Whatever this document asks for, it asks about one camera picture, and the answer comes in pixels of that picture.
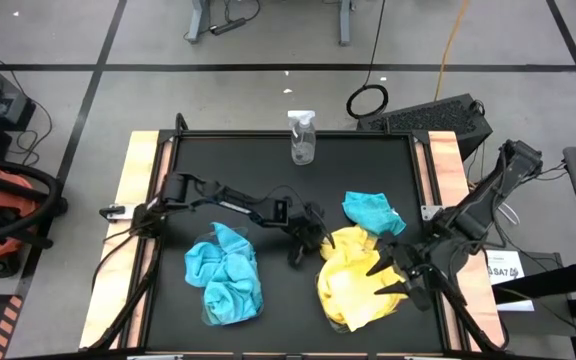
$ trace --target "gray floor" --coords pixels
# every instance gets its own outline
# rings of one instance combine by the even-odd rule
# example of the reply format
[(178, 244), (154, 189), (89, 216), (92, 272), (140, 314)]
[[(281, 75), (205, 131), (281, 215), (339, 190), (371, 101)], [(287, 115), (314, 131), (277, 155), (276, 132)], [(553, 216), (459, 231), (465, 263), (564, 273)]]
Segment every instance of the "gray floor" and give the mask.
[[(254, 10), (249, 2), (241, 7), (235, 3), (248, 15)], [(341, 48), (337, 7), (319, 1), (262, 0), (254, 21), (219, 37), (206, 34), (191, 46), (181, 39), (190, 22), (189, 1), (129, 0), (108, 63), (367, 63), (380, 1), (355, 2), (352, 45)], [(576, 42), (576, 0), (557, 4)], [(9, 63), (94, 64), (116, 5), (116, 0), (0, 0), (0, 58)], [(376, 63), (438, 64), (459, 5), (459, 0), (388, 0)], [(214, 22), (221, 23), (222, 11), (216, 2)], [(471, 1), (449, 62), (574, 64), (541, 0)], [(353, 129), (356, 122), (344, 104), (365, 75), (105, 72), (66, 182), (70, 211), (51, 228), (56, 244), (41, 256), (8, 355), (76, 350), (107, 227), (97, 210), (114, 199), (131, 131), (170, 128), (179, 111), (193, 129), (285, 129), (286, 111), (305, 108), (317, 112), (318, 128)], [(52, 135), (38, 148), (37, 166), (56, 174), (91, 73), (19, 72), (18, 77), (54, 119)], [(371, 79), (388, 88), (389, 109), (397, 109), (430, 101), (437, 73), (375, 72)], [(576, 73), (445, 74), (442, 97), (466, 92), (484, 102), (494, 129), (486, 142), (486, 169), (508, 138), (542, 150), (546, 166), (561, 160), (564, 147), (576, 145)], [(357, 111), (370, 110), (375, 102), (362, 96)], [(45, 131), (45, 115), (38, 112), (30, 126)], [(471, 179), (479, 174), (477, 161)], [(515, 243), (529, 251), (560, 252), (565, 264), (576, 262), (576, 200), (567, 178), (530, 183), (509, 204), (522, 220), (509, 229)], [(0, 293), (15, 287), (16, 279), (0, 281)], [(562, 338), (511, 334), (511, 349), (518, 353), (571, 356), (569, 342)]]

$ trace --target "orange vacuum cleaner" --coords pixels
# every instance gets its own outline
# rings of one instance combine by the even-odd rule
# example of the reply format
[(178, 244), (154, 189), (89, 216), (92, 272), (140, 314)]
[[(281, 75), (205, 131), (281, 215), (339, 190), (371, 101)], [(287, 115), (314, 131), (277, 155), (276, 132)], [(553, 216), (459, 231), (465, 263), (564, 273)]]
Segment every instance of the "orange vacuum cleaner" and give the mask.
[[(34, 189), (26, 178), (43, 183), (48, 192)], [(67, 211), (62, 188), (57, 179), (43, 171), (0, 162), (0, 278), (19, 271), (19, 251), (24, 244), (41, 249), (52, 247), (52, 240), (38, 235), (37, 228)]]

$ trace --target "metal table leg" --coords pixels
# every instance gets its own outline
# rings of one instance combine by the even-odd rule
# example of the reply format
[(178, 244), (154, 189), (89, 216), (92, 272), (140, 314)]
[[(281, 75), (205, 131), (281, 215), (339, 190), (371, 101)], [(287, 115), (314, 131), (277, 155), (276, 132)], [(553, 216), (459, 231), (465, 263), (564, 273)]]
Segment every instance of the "metal table leg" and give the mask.
[(210, 0), (192, 0), (192, 20), (186, 40), (191, 44), (199, 41), (199, 31), (203, 25), (209, 26), (208, 18), (210, 14)]
[(341, 30), (339, 45), (350, 45), (350, 8), (352, 7), (351, 0), (341, 0), (339, 4), (339, 29)]

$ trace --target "white label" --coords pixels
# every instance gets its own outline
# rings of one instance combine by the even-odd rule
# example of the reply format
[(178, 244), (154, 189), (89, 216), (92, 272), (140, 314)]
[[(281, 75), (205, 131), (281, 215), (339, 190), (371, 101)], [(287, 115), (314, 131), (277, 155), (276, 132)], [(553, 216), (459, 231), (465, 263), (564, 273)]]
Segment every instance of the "white label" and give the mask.
[[(519, 253), (516, 251), (486, 250), (488, 255), (488, 276), (490, 283), (495, 285), (502, 282), (524, 277)], [(535, 311), (530, 300), (497, 305), (499, 311)]]
[(238, 211), (238, 212), (243, 213), (243, 214), (250, 214), (250, 210), (244, 209), (244, 208), (239, 207), (237, 205), (233, 205), (231, 203), (227, 203), (225, 201), (220, 202), (219, 205), (221, 205), (223, 207), (227, 207), (228, 209)]

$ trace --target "blue towel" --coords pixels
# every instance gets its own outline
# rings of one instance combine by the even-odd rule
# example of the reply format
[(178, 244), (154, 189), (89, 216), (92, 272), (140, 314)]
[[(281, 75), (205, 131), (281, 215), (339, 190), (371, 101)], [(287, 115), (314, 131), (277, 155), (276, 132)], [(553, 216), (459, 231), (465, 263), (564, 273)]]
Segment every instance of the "blue towel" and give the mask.
[(204, 312), (211, 325), (255, 317), (263, 305), (255, 251), (226, 225), (212, 225), (219, 245), (201, 242), (186, 253), (186, 282), (205, 287)]
[(399, 235), (406, 228), (406, 223), (390, 206), (384, 194), (347, 191), (342, 205), (350, 220), (373, 234), (391, 231)]

